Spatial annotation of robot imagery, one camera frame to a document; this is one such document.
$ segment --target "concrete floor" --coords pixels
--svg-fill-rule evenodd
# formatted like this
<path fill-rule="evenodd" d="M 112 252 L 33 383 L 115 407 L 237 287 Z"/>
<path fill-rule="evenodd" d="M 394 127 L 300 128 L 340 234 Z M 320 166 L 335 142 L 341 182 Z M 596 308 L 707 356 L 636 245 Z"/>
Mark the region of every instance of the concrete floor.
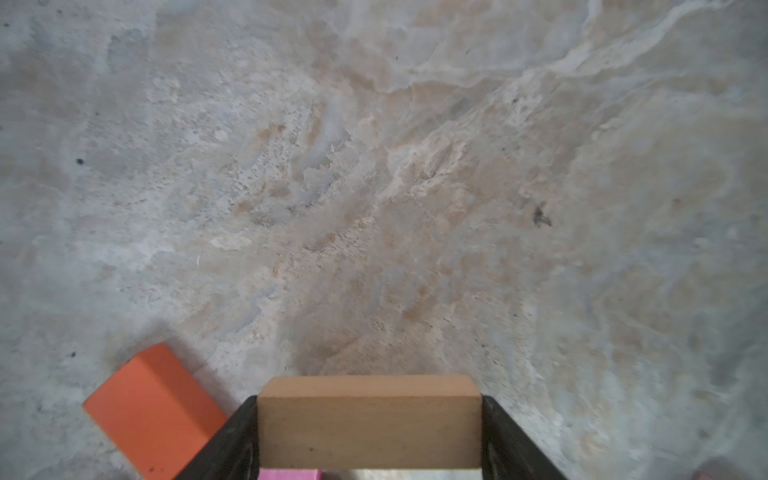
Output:
<path fill-rule="evenodd" d="M 768 472 L 765 1 L 0 18 L 0 477 L 136 478 L 81 402 L 162 340 L 228 412 L 465 372 L 571 480 Z"/>

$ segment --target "black speck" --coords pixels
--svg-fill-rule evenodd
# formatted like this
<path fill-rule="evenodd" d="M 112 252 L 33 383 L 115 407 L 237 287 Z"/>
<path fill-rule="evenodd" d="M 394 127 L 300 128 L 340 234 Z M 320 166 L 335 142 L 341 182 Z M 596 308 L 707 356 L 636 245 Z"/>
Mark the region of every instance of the black speck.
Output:
<path fill-rule="evenodd" d="M 547 202 L 541 202 L 539 205 L 536 206 L 536 210 L 533 210 L 533 224 L 537 228 L 541 228 L 541 224 L 544 223 L 545 225 L 552 226 L 552 220 L 549 219 L 546 215 L 544 215 L 544 211 L 542 210 L 544 208 L 544 205 Z"/>

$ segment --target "pink block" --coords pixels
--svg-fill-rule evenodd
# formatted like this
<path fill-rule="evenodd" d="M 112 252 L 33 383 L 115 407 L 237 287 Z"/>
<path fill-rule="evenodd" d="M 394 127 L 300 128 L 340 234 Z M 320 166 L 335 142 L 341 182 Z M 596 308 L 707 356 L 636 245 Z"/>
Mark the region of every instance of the pink block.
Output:
<path fill-rule="evenodd" d="M 320 480 L 320 470 L 259 470 L 259 480 Z"/>

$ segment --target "tan wooden block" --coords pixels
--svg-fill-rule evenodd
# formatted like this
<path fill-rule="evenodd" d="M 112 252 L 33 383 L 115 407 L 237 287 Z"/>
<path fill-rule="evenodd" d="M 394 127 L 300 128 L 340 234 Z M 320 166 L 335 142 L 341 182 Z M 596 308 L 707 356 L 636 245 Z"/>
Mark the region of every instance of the tan wooden block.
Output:
<path fill-rule="evenodd" d="M 264 468 L 480 468 L 468 376 L 298 376 L 259 394 Z"/>

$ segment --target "orange block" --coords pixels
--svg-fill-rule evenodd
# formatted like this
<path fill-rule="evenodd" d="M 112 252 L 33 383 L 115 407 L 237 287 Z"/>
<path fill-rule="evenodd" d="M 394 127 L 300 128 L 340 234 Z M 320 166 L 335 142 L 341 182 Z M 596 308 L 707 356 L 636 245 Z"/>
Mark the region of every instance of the orange block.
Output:
<path fill-rule="evenodd" d="M 83 408 L 150 480 L 170 480 L 227 416 L 164 343 L 143 350 Z"/>

